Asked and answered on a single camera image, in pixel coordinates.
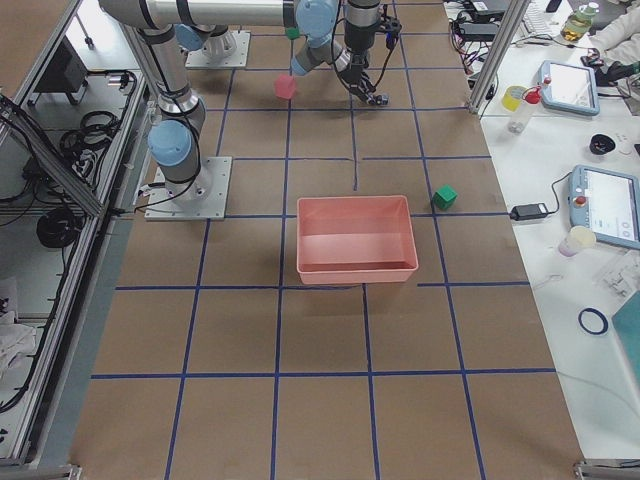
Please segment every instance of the teal object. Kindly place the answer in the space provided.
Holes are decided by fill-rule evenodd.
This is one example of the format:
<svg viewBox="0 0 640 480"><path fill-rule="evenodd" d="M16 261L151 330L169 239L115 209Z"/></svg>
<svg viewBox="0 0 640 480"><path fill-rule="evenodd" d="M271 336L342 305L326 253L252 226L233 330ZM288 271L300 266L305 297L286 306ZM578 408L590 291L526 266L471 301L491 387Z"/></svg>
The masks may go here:
<svg viewBox="0 0 640 480"><path fill-rule="evenodd" d="M453 202L458 198L458 192L456 192L450 185L443 185L433 195L433 203L440 210L446 210Z"/></svg>
<svg viewBox="0 0 640 480"><path fill-rule="evenodd" d="M295 40L296 38L300 38L300 30L296 27L289 27L284 30L284 34L287 36L289 40Z"/></svg>
<svg viewBox="0 0 640 480"><path fill-rule="evenodd" d="M640 382L640 292L636 292L613 316L613 326L622 341L631 368Z"/></svg>

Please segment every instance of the white table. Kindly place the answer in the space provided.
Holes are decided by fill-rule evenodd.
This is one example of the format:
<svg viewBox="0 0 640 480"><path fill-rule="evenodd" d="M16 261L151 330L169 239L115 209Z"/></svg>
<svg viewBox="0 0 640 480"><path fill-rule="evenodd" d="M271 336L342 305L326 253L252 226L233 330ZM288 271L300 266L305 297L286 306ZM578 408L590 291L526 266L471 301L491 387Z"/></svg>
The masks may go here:
<svg viewBox="0 0 640 480"><path fill-rule="evenodd" d="M501 70L515 79L527 74L522 65L512 76L506 63ZM640 176L635 151L616 151L596 163L587 148L595 133L624 133L640 143L640 118L619 108L622 101L617 103L612 101L604 109L607 114L593 118L540 112L518 136L507 131L508 112L496 102L493 116L482 119L482 128L507 206L543 201L555 207L550 184L577 164ZM640 391L619 340L611 330L602 337L590 336L577 321L585 307L600 310L610 320L622 306L624 299L600 281L600 273L626 250L597 244L571 258L558 253L556 247L569 230L567 183L557 190L557 214L533 224L514 222L514 231L571 418L585 458L640 458Z"/></svg>
<svg viewBox="0 0 640 480"><path fill-rule="evenodd" d="M578 44L581 47L589 47L591 43L587 37ZM512 85L520 85L523 87L531 87L537 84L538 69L545 60L555 60L565 62L572 65L582 65L580 57L586 55L584 48L566 48L557 44L549 46L527 45L512 46L507 53L498 69L498 91L493 101L487 106L484 116L491 115L509 115L509 111L502 106L502 97L508 87ZM599 89L603 93L618 94L615 88ZM620 117L628 118L631 116L629 109L625 103L619 98L603 98L600 97L600 114L598 117ZM564 113L556 110L539 109L537 115L544 116L565 116Z"/></svg>

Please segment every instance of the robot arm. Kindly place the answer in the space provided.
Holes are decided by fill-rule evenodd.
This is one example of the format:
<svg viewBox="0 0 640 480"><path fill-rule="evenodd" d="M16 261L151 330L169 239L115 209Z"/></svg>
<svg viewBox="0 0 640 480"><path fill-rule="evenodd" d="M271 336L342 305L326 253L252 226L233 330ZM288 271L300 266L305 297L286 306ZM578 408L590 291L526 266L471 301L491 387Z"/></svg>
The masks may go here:
<svg viewBox="0 0 640 480"><path fill-rule="evenodd" d="M307 42L291 62L296 75L305 75L321 63L332 65L340 82L352 94L369 105L386 105L386 95L374 95L377 84L369 79L369 49L375 35L385 33L386 46L391 53L396 46L402 25L387 14L387 6L380 11L379 0L349 0L345 13L345 43L343 48L335 40L338 8L334 0L302 0L296 9L300 31Z"/></svg>
<svg viewBox="0 0 640 480"><path fill-rule="evenodd" d="M384 105L386 96L374 95L366 73L368 50L376 33L387 33L387 47L395 46L400 24L379 9L379 0L349 0L345 49L335 40L341 0L99 0L120 23L135 29L130 37L140 68L158 93L163 121L149 134L149 149L165 179L169 196L203 199L209 180L201 173L198 147L205 107L191 89L184 58L176 40L176 24L194 27L200 41L216 26L300 26L307 35L303 50L292 61L294 72L306 73L322 62L333 65L341 82L360 99Z"/></svg>

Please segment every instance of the pink plastic bin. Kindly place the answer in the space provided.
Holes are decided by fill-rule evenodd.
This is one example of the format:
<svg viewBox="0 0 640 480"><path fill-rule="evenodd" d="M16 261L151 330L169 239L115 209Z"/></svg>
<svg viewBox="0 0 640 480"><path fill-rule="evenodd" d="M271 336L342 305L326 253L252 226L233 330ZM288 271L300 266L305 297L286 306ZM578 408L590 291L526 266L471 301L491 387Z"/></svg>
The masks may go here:
<svg viewBox="0 0 640 480"><path fill-rule="evenodd" d="M302 283L404 282L418 269L407 198L298 199Z"/></svg>

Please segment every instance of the power adapter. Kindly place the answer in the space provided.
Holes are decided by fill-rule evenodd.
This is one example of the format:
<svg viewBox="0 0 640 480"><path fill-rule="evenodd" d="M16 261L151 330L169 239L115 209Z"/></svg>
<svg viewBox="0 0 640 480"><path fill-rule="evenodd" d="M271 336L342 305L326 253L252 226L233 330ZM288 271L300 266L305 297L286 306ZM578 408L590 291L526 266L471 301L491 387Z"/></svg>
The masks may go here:
<svg viewBox="0 0 640 480"><path fill-rule="evenodd" d="M454 33L466 42L492 42L498 33L493 23L454 22Z"/></svg>
<svg viewBox="0 0 640 480"><path fill-rule="evenodd" d="M536 220L549 216L551 212L544 203L530 203L528 205L516 205L509 212L509 218L516 222L524 220Z"/></svg>

